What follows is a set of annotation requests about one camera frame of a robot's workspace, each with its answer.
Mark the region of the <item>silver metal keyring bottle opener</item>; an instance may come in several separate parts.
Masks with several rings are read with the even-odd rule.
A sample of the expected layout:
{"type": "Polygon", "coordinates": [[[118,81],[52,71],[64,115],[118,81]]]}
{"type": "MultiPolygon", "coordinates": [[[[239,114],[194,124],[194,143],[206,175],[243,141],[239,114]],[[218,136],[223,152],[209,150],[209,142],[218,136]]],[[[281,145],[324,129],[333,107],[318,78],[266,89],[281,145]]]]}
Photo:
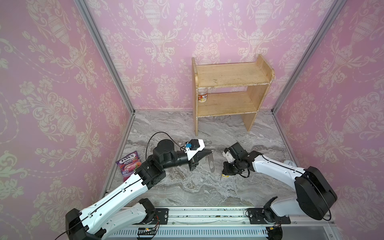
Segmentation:
{"type": "Polygon", "coordinates": [[[207,162],[209,164],[210,172],[215,172],[215,164],[214,164],[214,154],[210,154],[207,156],[207,162]]]}

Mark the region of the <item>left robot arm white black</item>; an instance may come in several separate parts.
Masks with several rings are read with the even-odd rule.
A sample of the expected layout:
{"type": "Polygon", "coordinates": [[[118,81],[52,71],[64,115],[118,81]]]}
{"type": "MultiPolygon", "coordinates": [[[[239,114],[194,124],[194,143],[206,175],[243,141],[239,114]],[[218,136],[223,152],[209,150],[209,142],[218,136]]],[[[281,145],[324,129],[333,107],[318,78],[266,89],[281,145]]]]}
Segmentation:
{"type": "Polygon", "coordinates": [[[65,235],[70,240],[105,240],[131,225],[158,223],[149,199],[141,199],[127,209],[125,205],[163,180],[167,168],[188,165],[193,171],[212,152],[199,139],[190,140],[179,151],[172,140],[159,141],[152,155],[110,194],[83,210],[70,210],[65,216],[65,235]]]}

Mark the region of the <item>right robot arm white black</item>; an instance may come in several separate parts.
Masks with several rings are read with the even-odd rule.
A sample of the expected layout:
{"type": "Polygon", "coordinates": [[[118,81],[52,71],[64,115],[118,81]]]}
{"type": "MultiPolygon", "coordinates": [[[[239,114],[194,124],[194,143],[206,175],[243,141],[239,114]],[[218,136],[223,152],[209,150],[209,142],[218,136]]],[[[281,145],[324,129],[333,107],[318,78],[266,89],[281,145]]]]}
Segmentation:
{"type": "Polygon", "coordinates": [[[307,215],[314,220],[326,220],[331,215],[331,207],[338,196],[321,171],[315,167],[306,169],[275,161],[264,154],[247,152],[239,143],[223,151],[226,158],[222,174],[242,176],[260,173],[272,177],[291,187],[295,194],[291,197],[271,198],[263,207],[263,215],[268,223],[277,223],[286,216],[307,215]]]}

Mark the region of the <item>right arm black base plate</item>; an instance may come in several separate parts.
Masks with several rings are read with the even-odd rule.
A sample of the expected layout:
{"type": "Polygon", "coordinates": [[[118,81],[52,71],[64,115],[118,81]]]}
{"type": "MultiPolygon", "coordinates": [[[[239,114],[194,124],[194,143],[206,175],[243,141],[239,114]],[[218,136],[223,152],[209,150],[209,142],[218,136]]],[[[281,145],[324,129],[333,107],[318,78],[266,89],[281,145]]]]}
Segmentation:
{"type": "Polygon", "coordinates": [[[263,208],[249,208],[245,212],[251,225],[289,225],[291,219],[287,216],[278,217],[276,214],[263,208]]]}

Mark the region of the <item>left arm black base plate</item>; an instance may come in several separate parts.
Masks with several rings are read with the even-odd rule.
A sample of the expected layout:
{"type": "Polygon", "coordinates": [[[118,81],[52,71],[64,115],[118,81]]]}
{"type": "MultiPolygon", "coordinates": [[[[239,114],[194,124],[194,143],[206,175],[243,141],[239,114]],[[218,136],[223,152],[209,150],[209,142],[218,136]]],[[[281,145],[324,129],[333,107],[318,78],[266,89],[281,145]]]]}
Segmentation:
{"type": "Polygon", "coordinates": [[[169,209],[168,208],[156,208],[155,215],[150,222],[150,225],[167,225],[169,220],[169,209]]]}

